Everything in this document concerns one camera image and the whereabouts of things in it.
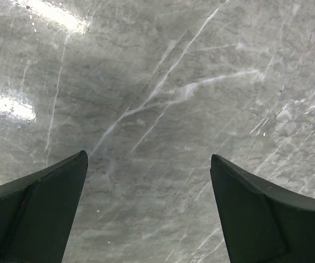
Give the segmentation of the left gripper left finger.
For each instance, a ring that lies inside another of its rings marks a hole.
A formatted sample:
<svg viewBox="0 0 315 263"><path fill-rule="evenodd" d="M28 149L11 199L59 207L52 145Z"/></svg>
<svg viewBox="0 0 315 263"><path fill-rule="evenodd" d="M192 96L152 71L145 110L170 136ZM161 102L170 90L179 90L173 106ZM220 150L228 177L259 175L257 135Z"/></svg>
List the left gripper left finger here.
<svg viewBox="0 0 315 263"><path fill-rule="evenodd" d="M0 262L62 262L87 169L80 151L0 185Z"/></svg>

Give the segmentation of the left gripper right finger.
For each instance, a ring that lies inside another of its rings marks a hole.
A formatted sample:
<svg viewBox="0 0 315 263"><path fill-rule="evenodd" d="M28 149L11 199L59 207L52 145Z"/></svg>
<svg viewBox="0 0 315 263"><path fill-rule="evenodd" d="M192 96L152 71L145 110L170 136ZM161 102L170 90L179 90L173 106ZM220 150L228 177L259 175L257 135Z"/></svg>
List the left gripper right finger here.
<svg viewBox="0 0 315 263"><path fill-rule="evenodd" d="M315 199L212 155L210 175L231 262L315 262Z"/></svg>

